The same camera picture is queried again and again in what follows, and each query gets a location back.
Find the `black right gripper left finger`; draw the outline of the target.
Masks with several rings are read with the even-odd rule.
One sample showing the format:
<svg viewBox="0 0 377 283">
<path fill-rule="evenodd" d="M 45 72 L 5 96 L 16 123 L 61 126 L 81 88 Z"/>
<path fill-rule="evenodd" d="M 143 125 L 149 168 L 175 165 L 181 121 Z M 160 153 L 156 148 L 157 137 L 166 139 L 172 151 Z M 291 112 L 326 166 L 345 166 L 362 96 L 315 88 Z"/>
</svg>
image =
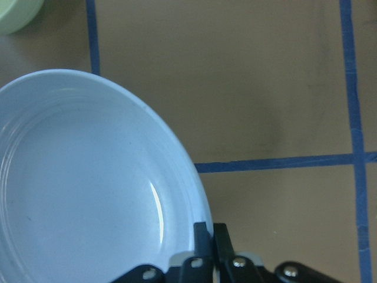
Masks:
<svg viewBox="0 0 377 283">
<path fill-rule="evenodd" d="M 164 272 L 155 265 L 139 265 L 114 282 L 212 282 L 213 253 L 212 241 L 205 222 L 196 222 L 194 229 L 194 251 L 187 256 L 175 255 L 171 259 L 178 260 Z"/>
</svg>

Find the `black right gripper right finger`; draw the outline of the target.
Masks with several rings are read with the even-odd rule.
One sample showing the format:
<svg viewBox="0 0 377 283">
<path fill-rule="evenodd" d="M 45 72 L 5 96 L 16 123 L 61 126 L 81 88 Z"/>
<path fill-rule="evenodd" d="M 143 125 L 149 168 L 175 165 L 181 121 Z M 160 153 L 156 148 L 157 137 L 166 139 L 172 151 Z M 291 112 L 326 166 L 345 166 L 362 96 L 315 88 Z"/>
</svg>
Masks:
<svg viewBox="0 0 377 283">
<path fill-rule="evenodd" d="M 295 261 L 283 262 L 273 271 L 266 269 L 258 256 L 234 251 L 224 223 L 213 225 L 213 244 L 220 282 L 338 282 Z"/>
</svg>

